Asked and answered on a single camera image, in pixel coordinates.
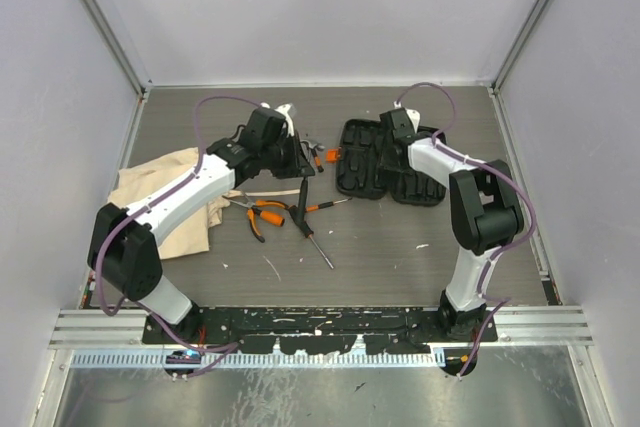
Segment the orange small tool piece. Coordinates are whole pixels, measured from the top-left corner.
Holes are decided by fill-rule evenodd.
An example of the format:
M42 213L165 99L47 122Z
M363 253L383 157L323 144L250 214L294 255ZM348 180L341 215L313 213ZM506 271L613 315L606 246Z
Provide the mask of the orange small tool piece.
M329 164L335 164L341 159L341 149L334 148L326 151L325 161Z

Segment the orange black slim screwdriver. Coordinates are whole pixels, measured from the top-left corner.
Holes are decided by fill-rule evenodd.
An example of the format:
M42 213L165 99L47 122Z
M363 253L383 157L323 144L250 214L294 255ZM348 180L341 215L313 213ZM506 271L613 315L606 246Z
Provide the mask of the orange black slim screwdriver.
M328 209L328 208L334 207L336 205L349 202L352 199L353 199L353 197L346 197L346 198L341 198L341 199L337 199L337 200L323 202L323 203L316 204L316 205L307 206L306 207L306 212L309 213L309 212L316 212L316 211L323 210L323 209Z

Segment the black plastic tool case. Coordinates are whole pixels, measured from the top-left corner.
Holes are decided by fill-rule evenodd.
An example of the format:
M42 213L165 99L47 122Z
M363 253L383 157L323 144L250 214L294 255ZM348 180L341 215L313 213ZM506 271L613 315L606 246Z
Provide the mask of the black plastic tool case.
M446 197L444 186L393 156L380 122L365 119L350 119L343 126L335 187L350 197L380 200L390 195L397 203L418 207L434 207Z

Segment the black handled large screwdriver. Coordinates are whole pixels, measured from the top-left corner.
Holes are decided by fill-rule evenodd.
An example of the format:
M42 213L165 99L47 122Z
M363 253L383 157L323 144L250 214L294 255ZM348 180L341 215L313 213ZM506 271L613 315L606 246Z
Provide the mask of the black handled large screwdriver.
M296 205L292 205L288 209L291 220L296 225L296 227L300 230L303 236L309 240L314 248L318 251L320 256L323 258L324 262L328 265L331 270L335 269L334 264L329 259L324 250L320 247L320 245L316 242L314 238L314 231L311 229L306 220L306 213Z

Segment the black handled claw hammer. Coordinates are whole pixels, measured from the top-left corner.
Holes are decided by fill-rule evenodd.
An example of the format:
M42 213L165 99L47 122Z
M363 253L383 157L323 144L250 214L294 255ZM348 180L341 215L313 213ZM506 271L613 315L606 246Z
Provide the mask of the black handled claw hammer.
M314 140L308 140L308 139L303 139L301 140L304 143L304 147L305 147L305 151L307 154L307 157L309 159L309 161L311 162L312 166L315 168L315 164L314 164L314 160L312 158L311 152L309 150L310 147L316 146L319 147L321 150L323 150L323 147ZM298 196L298 207L301 208L305 213L306 213L306 207L307 207L307 197L308 197L308 188L309 188L309 177L307 178L303 178L303 180L301 181L301 185L300 185L300 192L299 192L299 196Z

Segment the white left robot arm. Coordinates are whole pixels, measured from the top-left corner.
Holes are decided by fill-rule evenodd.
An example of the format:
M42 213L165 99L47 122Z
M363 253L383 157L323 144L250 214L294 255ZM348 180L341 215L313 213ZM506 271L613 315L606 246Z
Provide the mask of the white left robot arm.
M159 246L210 201L263 171L278 179L312 175L294 115L291 104L261 105L237 139L214 142L200 152L193 167L167 185L127 207L101 207L87 260L95 273L96 295L102 296L103 285L109 283L154 315L168 338L194 340L202 324L200 309L164 275Z

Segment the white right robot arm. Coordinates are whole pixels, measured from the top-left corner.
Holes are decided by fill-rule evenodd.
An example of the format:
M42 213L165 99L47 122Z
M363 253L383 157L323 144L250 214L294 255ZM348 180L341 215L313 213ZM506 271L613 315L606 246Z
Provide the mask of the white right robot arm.
M508 164L485 162L418 130L419 114L397 107L380 115L380 162L389 170L409 168L445 187L451 229L459 250L443 290L437 322L444 337L459 341L483 323L487 288L496 264L525 224Z

